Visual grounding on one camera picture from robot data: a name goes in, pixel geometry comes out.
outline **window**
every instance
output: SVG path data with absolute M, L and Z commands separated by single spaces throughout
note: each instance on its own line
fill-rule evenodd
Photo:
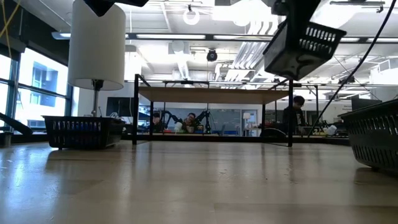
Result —
M 11 59 L 0 55 L 0 78 L 10 79 Z
M 65 99 L 37 93 L 32 90 L 18 89 L 19 101 L 16 105 L 16 120 L 31 128 L 44 128 L 43 115 L 64 116 Z
M 66 66 L 31 49 L 26 49 L 25 53 L 21 54 L 19 83 L 66 95 L 67 77 Z
M 7 95 L 8 86 L 6 84 L 0 83 L 0 113 L 6 113 L 7 108 Z M 0 127 L 4 126 L 4 122 L 0 120 Z

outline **workstation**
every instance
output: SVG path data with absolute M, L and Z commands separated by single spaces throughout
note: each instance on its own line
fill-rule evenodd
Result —
M 0 1 L 0 220 L 395 223 L 395 2 Z

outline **wire basket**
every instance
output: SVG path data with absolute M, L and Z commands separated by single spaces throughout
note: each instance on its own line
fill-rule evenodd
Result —
M 331 59 L 345 35 L 343 30 L 309 22 L 300 36 L 291 34 L 284 22 L 263 53 L 265 71 L 299 80 Z
M 51 147 L 104 149 L 120 141 L 125 122 L 114 118 L 43 116 Z
M 340 115 L 358 162 L 398 171 L 398 100 Z

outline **ceiling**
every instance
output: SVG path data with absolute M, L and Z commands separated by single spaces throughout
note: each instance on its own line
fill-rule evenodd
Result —
M 120 5 L 126 12 L 126 32 L 163 32 L 163 33 L 202 33 L 202 34 L 247 34 L 250 25 L 237 26 L 233 21 L 213 20 L 213 16 L 218 12 L 219 6 L 215 6 L 215 0 L 190 1 L 192 7 L 200 12 L 200 20 L 194 25 L 188 25 L 183 20 L 183 13 L 187 9 L 187 3 L 183 0 L 151 2 L 142 7 L 132 7 Z M 335 16 L 342 12 L 335 7 L 330 8 L 328 0 L 323 0 L 325 9 L 323 24 L 334 23 L 338 20 Z M 72 22 L 73 0 L 22 0 L 21 5 L 28 11 L 48 23 L 60 32 L 69 32 Z M 381 25 L 388 8 L 381 13 L 376 13 L 375 8 L 356 8 L 355 11 L 349 9 L 345 13 L 347 21 L 340 21 L 338 27 L 347 31 L 347 36 L 372 37 Z M 247 10 L 236 11 L 234 17 L 244 18 Z M 382 33 L 383 37 L 398 37 L 398 9 L 394 10 L 389 22 Z M 166 40 L 131 40 L 127 44 L 138 47 L 145 61 L 150 65 L 151 71 L 148 75 L 171 74 L 177 70 L 177 59 L 168 54 L 168 43 Z M 215 71 L 216 64 L 220 61 L 233 61 L 239 52 L 242 42 L 222 42 L 222 41 L 188 41 L 191 56 L 187 62 L 189 70 Z M 358 60 L 365 53 L 368 44 L 341 44 L 335 53 L 336 58 L 346 69 L 351 69 L 358 64 Z M 210 48 L 216 49 L 218 53 L 217 62 L 207 62 L 206 54 Z M 369 68 L 374 67 L 379 62 L 385 61 L 389 57 L 398 56 L 398 45 L 376 44 L 370 53 L 370 57 L 361 67 L 356 75 L 358 80 L 367 82 Z M 345 71 L 335 58 L 325 65 L 305 77 L 304 81 L 317 80 L 317 82 L 327 82 L 331 77 L 342 74 Z

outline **black cable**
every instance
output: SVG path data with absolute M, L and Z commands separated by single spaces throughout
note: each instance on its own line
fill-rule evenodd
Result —
M 341 90 L 341 88 L 347 83 L 347 81 L 349 80 L 349 78 L 351 78 L 356 71 L 360 68 L 360 66 L 363 64 L 363 62 L 365 61 L 366 57 L 368 57 L 369 53 L 372 51 L 372 48 L 374 47 L 374 45 L 377 42 L 377 39 L 379 38 L 381 32 L 383 31 L 384 27 L 387 24 L 388 19 L 390 18 L 390 15 L 392 13 L 392 10 L 394 9 L 394 6 L 396 5 L 396 1 L 397 0 L 392 0 L 391 2 L 391 6 L 387 12 L 386 17 L 384 18 L 383 23 L 381 24 L 379 31 L 377 32 L 377 34 L 374 36 L 374 39 L 371 43 L 371 45 L 369 46 L 368 50 L 366 51 L 366 53 L 363 55 L 363 58 L 359 61 L 358 65 L 354 68 L 353 72 L 351 72 L 350 75 L 348 75 L 348 77 L 343 80 L 343 83 L 338 87 L 337 91 L 335 92 L 335 94 L 333 94 L 333 96 L 331 97 L 331 99 L 329 100 L 329 102 L 326 104 L 325 108 L 322 110 L 322 112 L 320 113 L 318 119 L 315 121 L 315 124 L 313 124 L 311 131 L 308 134 L 308 137 L 311 136 L 312 131 L 315 129 L 315 126 L 318 124 L 319 119 L 322 117 L 322 115 L 324 114 L 325 110 L 329 107 L 330 103 L 335 99 L 336 95 L 338 94 L 338 92 Z
M 343 67 L 344 70 L 346 70 L 346 73 L 349 73 L 348 69 L 336 58 L 336 56 L 333 56 L 336 61 Z M 354 77 L 355 81 L 357 83 L 359 83 L 360 85 L 362 85 L 355 77 Z M 377 96 L 375 96 L 370 90 L 368 90 L 368 88 L 366 88 L 365 86 L 362 86 L 366 91 L 368 91 L 373 97 L 375 97 L 377 100 L 380 100 Z

